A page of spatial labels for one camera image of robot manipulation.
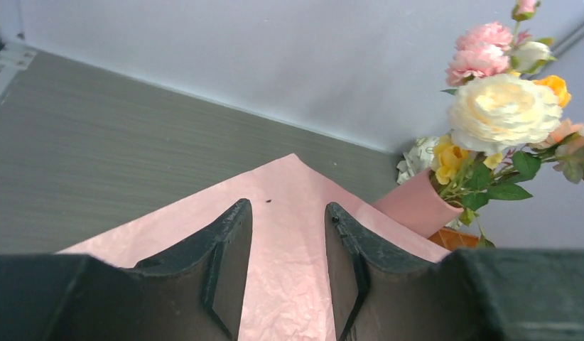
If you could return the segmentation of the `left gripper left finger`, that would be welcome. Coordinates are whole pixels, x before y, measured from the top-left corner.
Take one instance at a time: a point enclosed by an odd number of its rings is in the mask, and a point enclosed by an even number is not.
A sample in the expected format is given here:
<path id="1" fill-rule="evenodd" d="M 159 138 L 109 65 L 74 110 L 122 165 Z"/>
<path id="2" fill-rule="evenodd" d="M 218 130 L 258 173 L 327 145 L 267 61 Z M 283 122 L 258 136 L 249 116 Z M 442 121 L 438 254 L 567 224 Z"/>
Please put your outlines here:
<path id="1" fill-rule="evenodd" d="M 131 268 L 89 254 L 0 255 L 0 340 L 237 340 L 252 205 Z"/>

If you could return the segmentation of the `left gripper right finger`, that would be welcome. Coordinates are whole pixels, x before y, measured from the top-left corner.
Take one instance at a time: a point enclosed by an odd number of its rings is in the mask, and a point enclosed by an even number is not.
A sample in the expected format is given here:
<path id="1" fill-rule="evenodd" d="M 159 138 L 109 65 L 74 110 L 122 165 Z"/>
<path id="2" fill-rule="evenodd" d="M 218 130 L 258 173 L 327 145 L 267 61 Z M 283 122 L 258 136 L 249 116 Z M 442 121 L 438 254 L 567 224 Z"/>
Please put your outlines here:
<path id="1" fill-rule="evenodd" d="M 430 262 L 325 208 L 337 340 L 584 340 L 584 250 L 457 249 Z"/>

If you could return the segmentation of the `purple flower bouquet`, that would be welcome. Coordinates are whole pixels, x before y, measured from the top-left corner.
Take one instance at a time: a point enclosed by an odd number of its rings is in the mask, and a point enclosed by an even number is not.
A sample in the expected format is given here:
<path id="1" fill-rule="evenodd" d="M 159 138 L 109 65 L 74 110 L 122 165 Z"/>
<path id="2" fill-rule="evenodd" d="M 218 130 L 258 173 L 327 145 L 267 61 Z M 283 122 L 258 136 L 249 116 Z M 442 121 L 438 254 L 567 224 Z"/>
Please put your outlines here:
<path id="1" fill-rule="evenodd" d="M 241 340 L 334 340 L 325 253 L 325 207 L 427 261 L 447 251 L 401 226 L 294 154 L 237 175 L 68 248 L 131 267 L 213 222 L 236 201 L 252 204 L 253 236 Z"/>

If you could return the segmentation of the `yellow flower stem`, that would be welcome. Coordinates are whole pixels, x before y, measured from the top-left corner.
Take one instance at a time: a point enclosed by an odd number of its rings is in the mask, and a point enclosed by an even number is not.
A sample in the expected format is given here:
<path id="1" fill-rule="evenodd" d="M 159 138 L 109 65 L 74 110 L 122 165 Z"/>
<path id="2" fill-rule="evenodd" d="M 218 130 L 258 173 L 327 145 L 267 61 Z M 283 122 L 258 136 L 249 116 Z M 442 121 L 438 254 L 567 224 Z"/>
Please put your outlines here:
<path id="1" fill-rule="evenodd" d="M 483 153 L 493 169 L 505 149 L 542 142 L 561 124 L 570 100 L 566 81 L 556 75 L 531 81 L 498 74 L 457 88 L 447 110 L 452 130 L 433 149 L 437 181 L 449 184 L 472 152 Z"/>

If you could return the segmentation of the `white rose stem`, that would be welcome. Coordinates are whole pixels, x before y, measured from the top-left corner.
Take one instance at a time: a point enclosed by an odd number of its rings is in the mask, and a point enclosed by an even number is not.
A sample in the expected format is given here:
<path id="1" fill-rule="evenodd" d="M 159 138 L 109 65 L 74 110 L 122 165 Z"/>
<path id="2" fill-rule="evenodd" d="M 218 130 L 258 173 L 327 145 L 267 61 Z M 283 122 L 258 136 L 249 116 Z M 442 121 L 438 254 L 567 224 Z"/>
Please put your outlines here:
<path id="1" fill-rule="evenodd" d="M 531 198 L 520 184 L 538 173 L 546 149 L 523 148 L 545 141 L 560 126 L 563 108 L 551 87 L 510 74 L 471 80 L 453 94 L 450 131 L 433 149 L 430 179 L 470 224 L 491 200 Z"/>

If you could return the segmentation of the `peach rose spray stem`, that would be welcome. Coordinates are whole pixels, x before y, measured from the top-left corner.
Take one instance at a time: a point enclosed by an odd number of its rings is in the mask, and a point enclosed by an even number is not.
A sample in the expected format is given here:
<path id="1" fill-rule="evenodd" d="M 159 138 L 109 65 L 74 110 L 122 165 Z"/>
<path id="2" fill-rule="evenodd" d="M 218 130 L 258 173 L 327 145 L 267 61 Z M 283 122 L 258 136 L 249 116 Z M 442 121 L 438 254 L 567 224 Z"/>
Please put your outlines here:
<path id="1" fill-rule="evenodd" d="M 584 182 L 584 124 L 563 120 L 545 140 L 529 147 L 541 154 L 544 162 L 555 163 L 553 169 L 569 182 Z"/>

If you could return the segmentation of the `pink rose stem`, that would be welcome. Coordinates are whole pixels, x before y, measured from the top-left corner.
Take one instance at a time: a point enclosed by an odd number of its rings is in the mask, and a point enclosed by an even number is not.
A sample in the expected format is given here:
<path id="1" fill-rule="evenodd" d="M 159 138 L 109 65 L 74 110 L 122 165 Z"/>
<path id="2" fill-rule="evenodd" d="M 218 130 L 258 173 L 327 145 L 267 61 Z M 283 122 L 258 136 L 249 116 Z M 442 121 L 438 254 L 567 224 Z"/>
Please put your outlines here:
<path id="1" fill-rule="evenodd" d="M 455 54 L 445 70 L 447 89 L 455 94 L 457 88 L 471 80 L 512 72 L 511 54 L 530 39 L 526 31 L 519 31 L 519 24 L 536 14 L 540 1 L 517 1 L 512 9 L 514 28 L 499 21 L 475 26 L 455 41 Z"/>

